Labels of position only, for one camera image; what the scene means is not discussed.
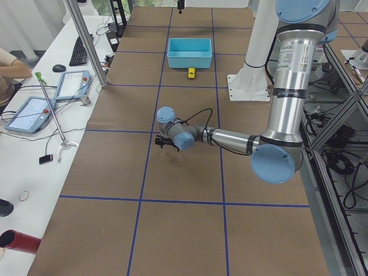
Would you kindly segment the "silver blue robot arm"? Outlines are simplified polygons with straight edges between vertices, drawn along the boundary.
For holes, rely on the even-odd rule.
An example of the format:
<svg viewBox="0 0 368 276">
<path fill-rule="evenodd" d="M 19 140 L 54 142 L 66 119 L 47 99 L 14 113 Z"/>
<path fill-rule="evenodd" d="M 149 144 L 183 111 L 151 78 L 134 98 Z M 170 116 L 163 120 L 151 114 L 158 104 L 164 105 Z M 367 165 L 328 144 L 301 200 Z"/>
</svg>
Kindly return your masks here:
<svg viewBox="0 0 368 276">
<path fill-rule="evenodd" d="M 157 111 L 155 143 L 188 150 L 200 141 L 251 158 L 261 180 L 287 182 L 302 165 L 299 127 L 318 44 L 336 37 L 339 1 L 260 1 L 243 68 L 228 76 L 233 101 L 270 101 L 259 135 L 189 125 L 171 107 Z"/>
</svg>

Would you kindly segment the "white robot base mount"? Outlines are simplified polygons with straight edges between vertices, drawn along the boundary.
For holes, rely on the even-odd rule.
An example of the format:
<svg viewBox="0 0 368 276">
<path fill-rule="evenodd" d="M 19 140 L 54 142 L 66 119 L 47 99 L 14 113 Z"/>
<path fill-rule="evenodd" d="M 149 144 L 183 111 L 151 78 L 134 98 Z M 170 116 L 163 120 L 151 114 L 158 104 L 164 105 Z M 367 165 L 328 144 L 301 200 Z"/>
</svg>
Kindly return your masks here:
<svg viewBox="0 0 368 276">
<path fill-rule="evenodd" d="M 266 62 L 279 24 L 275 6 L 276 1 L 259 2 L 244 66 L 236 75 L 227 76 L 231 101 L 270 100 Z"/>
</svg>

